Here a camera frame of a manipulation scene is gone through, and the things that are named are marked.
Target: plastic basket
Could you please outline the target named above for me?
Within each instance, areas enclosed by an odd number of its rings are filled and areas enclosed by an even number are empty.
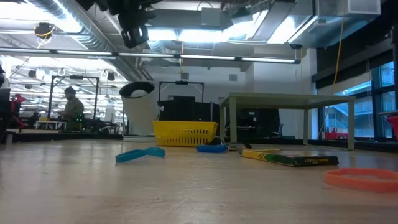
[[[158,146],[189,146],[211,142],[217,132],[216,122],[153,121]]]

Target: person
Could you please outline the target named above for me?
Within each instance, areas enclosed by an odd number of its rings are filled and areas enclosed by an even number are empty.
[[[85,107],[76,97],[76,90],[71,86],[65,89],[65,97],[68,102],[65,105],[65,111],[62,111],[61,115],[68,121],[67,130],[79,131],[81,129],[81,118]]]

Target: desk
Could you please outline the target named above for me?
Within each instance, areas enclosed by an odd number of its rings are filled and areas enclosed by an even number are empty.
[[[354,150],[355,96],[293,95],[231,92],[220,102],[220,138],[225,140],[224,108],[229,107],[231,142],[238,140],[236,108],[274,108],[304,110],[304,144],[308,145],[308,111],[314,108],[348,103],[348,150]]]
[[[67,129],[67,123],[64,121],[36,121],[36,129],[39,128],[39,123],[45,123],[45,129],[47,130],[49,128],[49,124],[55,124],[55,129],[58,129],[58,124],[64,124],[64,130]]]

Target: orange plastic ring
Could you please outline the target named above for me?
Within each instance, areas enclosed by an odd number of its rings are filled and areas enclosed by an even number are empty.
[[[362,179],[352,176],[373,176],[381,179]],[[380,169],[342,168],[325,172],[325,182],[348,189],[379,193],[398,192],[398,172]]]

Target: lamp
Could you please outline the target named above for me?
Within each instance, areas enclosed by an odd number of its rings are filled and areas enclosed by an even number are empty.
[[[108,77],[106,79],[109,81],[114,81],[114,72],[108,72]]]

